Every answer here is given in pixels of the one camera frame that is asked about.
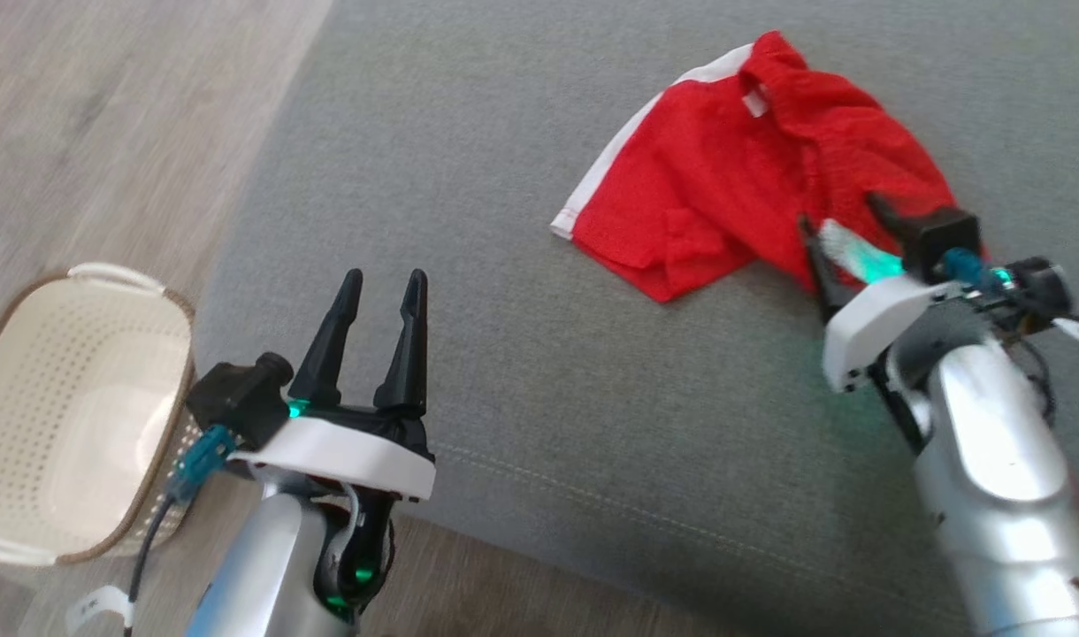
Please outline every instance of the basket rim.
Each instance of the basket rim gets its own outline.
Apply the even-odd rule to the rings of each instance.
[[[29,283],[29,285],[22,288],[22,290],[5,306],[5,310],[2,311],[0,315],[0,340],[1,334],[5,330],[5,326],[9,326],[9,322],[13,318],[13,314],[17,313],[17,308],[22,306],[23,302],[33,293],[41,289],[50,283],[64,282],[64,280],[71,279],[69,271],[58,270],[51,273],[43,274],[35,280],[35,282]],[[177,294],[172,290],[170,287],[164,286],[161,292],[161,297],[166,298],[167,301],[173,302],[175,306],[182,311],[185,318],[193,327],[194,310],[191,302],[188,301],[182,295]],[[135,497],[131,500],[131,504],[127,505],[126,513],[123,515],[123,519],[120,524],[112,529],[111,533],[108,533],[105,539],[99,541],[90,548],[84,548],[83,552],[74,553],[64,553],[57,554],[54,564],[73,564],[73,561],[86,561],[95,559],[95,557],[101,556],[101,554],[107,553],[114,544],[118,544],[126,533],[131,531],[132,526],[135,525],[135,520],[138,519],[140,512],[142,512],[144,505],[147,503],[147,497],[150,496],[151,491],[154,490],[154,482],[159,478],[161,469],[163,467],[163,461],[166,459],[167,450],[169,446],[169,441],[174,436],[174,432],[177,429],[177,424],[180,419],[182,419],[183,407],[182,402],[185,394],[187,394],[187,389],[189,388],[189,382],[193,378],[193,342],[189,342],[189,349],[187,350],[187,362],[185,362],[185,368],[182,371],[182,379],[179,381],[179,390],[175,392],[174,404],[170,405],[170,415],[167,420],[166,428],[164,428],[163,433],[160,436],[159,447],[154,450],[154,458],[150,460],[147,471],[142,476],[142,482],[139,484],[138,491],[135,491]]]

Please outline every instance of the white plastic basket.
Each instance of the white plastic basket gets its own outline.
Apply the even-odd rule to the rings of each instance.
[[[138,551],[193,439],[189,303],[87,262],[23,292],[0,322],[0,561]],[[185,514],[172,507],[155,543]]]

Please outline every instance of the wire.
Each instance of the wire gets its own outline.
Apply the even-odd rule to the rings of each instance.
[[[1036,384],[1038,391],[1042,392],[1043,398],[1047,401],[1042,417],[1047,420],[1048,426],[1054,429],[1054,412],[1057,411],[1057,402],[1054,399],[1054,391],[1052,384],[1050,384],[1050,366],[1047,365],[1047,360],[1043,357],[1041,351],[1038,351],[1038,348],[1026,339],[1022,337],[1017,338],[1012,344],[1023,347],[1032,355],[1032,358],[1036,361],[1038,372],[1037,375],[1027,375],[1027,379]]]
[[[163,502],[159,505],[159,511],[154,512],[154,517],[150,520],[150,526],[147,527],[146,536],[142,536],[142,546],[139,547],[138,559],[135,559],[135,572],[131,575],[131,589],[126,596],[132,611],[135,609],[135,600],[139,598],[139,587],[142,585],[142,571],[147,566],[147,553],[150,552],[150,545],[154,543],[154,537],[159,536],[159,528],[163,526],[163,517],[166,517],[166,512],[170,511],[173,505],[173,496],[164,498]],[[131,637],[132,628],[132,625],[123,628],[123,637]]]
[[[342,485],[342,489],[344,489],[346,494],[346,503],[351,505],[351,510],[349,511],[351,520],[347,524],[351,525],[351,531],[355,532],[355,529],[358,528],[358,512],[360,511],[358,505],[358,492],[355,491],[354,485],[350,484],[350,482],[341,482],[339,484]]]
[[[382,572],[379,573],[380,577],[379,588],[382,588],[383,585],[386,584],[386,577],[390,575],[390,569],[394,568],[395,556],[397,556],[398,554],[398,545],[395,544],[395,520],[393,517],[390,520],[386,520],[386,536],[390,537],[390,554],[387,554],[386,556],[385,569],[382,569]],[[370,597],[369,600],[363,601],[363,605],[358,606],[358,614],[365,613],[366,607],[372,600],[374,600],[374,597]]]

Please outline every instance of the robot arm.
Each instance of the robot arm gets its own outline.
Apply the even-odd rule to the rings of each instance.
[[[975,633],[1079,636],[1077,485],[1044,417],[1049,388],[1003,345],[1069,315],[1065,283],[1041,258],[982,266],[979,225],[960,211],[909,228],[882,199],[871,206],[899,239],[906,273],[856,296],[803,223],[827,382],[883,396],[915,452],[920,500]]]
[[[341,404],[336,387],[361,282],[358,270],[346,273],[288,388],[289,402],[281,388],[292,379],[291,366],[270,352],[252,367],[218,364],[189,392],[201,428],[223,424],[238,438],[231,469],[264,484],[264,499],[229,548],[189,635],[356,634],[394,560],[395,502],[434,491],[437,469],[422,423],[425,273],[410,275],[395,357],[370,407]]]

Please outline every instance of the gray fabric surface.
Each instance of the gray fabric surface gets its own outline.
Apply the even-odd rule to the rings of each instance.
[[[361,267],[341,388],[369,403],[422,267],[439,480],[411,513],[771,635],[964,633],[912,458],[827,391],[809,298],[761,266],[658,307],[547,232],[654,93],[771,28],[911,126],[996,257],[1079,293],[1079,0],[365,0],[268,143],[200,368],[298,363]],[[1079,472],[1079,351],[1043,348]]]

